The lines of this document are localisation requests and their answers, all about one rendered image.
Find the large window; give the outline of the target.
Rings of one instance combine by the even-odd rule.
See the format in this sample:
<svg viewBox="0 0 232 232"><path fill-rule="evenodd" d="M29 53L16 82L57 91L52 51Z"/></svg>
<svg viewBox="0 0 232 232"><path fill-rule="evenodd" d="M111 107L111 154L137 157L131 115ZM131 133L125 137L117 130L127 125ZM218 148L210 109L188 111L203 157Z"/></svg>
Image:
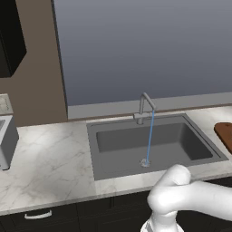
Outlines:
<svg viewBox="0 0 232 232"><path fill-rule="evenodd" d="M52 0L69 119L232 104L232 0Z"/></svg>

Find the grey kitchen sink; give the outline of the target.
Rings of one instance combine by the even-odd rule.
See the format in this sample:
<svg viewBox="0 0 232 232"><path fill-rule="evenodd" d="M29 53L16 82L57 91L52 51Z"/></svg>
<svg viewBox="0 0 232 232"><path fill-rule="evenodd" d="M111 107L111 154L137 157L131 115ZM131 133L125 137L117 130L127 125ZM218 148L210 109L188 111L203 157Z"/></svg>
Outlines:
<svg viewBox="0 0 232 232"><path fill-rule="evenodd" d="M87 125L93 176L96 180L185 167L227 159L219 148L185 114L154 118L150 165L146 165L150 121L103 121Z"/></svg>

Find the black wall cabinet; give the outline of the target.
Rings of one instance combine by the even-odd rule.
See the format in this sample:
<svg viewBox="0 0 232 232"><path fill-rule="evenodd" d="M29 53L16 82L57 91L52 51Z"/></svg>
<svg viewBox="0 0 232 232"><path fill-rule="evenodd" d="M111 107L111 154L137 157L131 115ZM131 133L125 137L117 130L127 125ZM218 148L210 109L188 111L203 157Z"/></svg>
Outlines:
<svg viewBox="0 0 232 232"><path fill-rule="evenodd" d="M15 0L0 0L0 78L10 78L26 55Z"/></svg>

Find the blue water stream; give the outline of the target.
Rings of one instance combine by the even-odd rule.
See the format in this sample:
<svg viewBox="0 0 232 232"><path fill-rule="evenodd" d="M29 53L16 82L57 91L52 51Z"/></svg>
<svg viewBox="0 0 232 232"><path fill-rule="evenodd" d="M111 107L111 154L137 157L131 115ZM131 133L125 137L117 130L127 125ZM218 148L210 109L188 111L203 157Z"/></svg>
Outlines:
<svg viewBox="0 0 232 232"><path fill-rule="evenodd" d="M146 157L146 165L147 165L147 167L150 165L149 156L150 156L150 144L151 144L151 138L152 138L153 123L154 123L154 114L155 114L155 110L152 111L151 121L150 121L149 144L148 144L148 148L147 148L147 157Z"/></svg>

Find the brown wooden cutting board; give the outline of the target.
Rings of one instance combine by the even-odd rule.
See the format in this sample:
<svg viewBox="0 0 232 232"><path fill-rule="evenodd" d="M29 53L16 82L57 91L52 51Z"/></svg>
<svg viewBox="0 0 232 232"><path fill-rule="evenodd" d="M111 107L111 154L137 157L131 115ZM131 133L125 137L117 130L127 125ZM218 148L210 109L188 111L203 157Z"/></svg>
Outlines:
<svg viewBox="0 0 232 232"><path fill-rule="evenodd" d="M232 154L232 123L218 122L214 126L214 132L218 135L227 150Z"/></svg>

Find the black cabinet door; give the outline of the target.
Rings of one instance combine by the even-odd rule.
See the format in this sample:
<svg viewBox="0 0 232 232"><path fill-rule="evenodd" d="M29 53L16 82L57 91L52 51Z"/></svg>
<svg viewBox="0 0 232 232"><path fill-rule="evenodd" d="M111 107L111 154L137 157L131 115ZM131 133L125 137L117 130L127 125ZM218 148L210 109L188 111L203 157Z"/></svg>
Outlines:
<svg viewBox="0 0 232 232"><path fill-rule="evenodd" d="M81 232L140 232L149 218L148 191L77 204Z"/></svg>

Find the black drawer front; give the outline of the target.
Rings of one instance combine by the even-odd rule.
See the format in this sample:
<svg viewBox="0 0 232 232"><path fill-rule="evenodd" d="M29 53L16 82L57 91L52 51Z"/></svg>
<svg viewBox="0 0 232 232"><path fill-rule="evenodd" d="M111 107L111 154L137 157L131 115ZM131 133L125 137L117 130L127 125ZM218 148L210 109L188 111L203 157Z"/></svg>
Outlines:
<svg viewBox="0 0 232 232"><path fill-rule="evenodd" d="M0 232L80 232L74 204L0 216Z"/></svg>

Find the grey toaster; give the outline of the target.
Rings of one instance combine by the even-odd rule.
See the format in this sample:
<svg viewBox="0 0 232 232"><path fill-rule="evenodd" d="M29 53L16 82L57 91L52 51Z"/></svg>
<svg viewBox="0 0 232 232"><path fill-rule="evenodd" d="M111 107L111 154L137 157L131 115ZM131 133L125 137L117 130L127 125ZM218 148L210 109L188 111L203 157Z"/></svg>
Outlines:
<svg viewBox="0 0 232 232"><path fill-rule="evenodd" d="M18 140L14 117L0 116L0 170L10 169Z"/></svg>

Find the grey sink faucet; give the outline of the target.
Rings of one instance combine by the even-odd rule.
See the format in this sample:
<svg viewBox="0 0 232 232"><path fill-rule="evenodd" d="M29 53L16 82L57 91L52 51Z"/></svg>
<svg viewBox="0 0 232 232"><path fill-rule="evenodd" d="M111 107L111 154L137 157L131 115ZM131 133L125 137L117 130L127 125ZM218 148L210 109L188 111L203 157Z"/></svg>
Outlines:
<svg viewBox="0 0 232 232"><path fill-rule="evenodd" d="M139 124L143 124L143 120L145 118L148 118L150 116L150 113L147 113L144 111L144 104L145 102L148 102L149 106L155 111L157 109L157 106L152 101L152 99L149 97L149 95L144 92L140 97L140 108L137 113L133 114L133 119Z"/></svg>

